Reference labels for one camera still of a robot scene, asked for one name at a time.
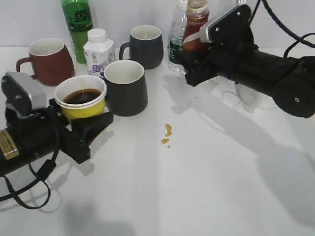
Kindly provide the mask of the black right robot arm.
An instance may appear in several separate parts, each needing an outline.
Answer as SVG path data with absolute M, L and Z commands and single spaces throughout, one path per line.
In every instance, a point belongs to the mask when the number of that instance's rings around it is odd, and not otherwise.
M 213 44 L 205 52 L 177 53 L 190 86 L 216 76 L 272 97 L 284 112 L 300 118 L 315 114 L 315 58 L 283 58 L 264 53 L 254 44 L 236 47 Z

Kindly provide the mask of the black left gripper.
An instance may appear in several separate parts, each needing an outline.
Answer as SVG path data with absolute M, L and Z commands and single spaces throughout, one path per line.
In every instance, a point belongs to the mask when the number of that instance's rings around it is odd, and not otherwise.
M 39 111 L 39 155 L 45 156 L 59 149 L 78 164 L 91 157 L 88 146 L 114 120 L 112 112 L 106 112 L 88 118 L 78 118 L 72 121 L 72 131 L 67 126 L 70 122 L 61 112 L 61 107 L 52 98 L 49 106 Z

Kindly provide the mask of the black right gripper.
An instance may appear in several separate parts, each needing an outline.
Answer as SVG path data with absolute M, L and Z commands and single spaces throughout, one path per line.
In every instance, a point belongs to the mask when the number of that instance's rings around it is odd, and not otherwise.
M 180 51 L 176 56 L 185 69 L 186 83 L 197 86 L 216 76 L 231 79 L 241 62 L 255 50 L 255 44 L 242 42 L 234 46 L 212 44 L 205 52 Z

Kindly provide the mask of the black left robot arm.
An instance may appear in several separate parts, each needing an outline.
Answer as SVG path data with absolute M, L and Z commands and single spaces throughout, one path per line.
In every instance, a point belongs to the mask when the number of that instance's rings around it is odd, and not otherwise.
M 20 115 L 12 104 L 5 108 L 7 127 L 0 133 L 0 172 L 8 174 L 59 148 L 77 164 L 90 159 L 90 145 L 114 119 L 112 112 L 69 121 L 50 99 L 47 108 Z

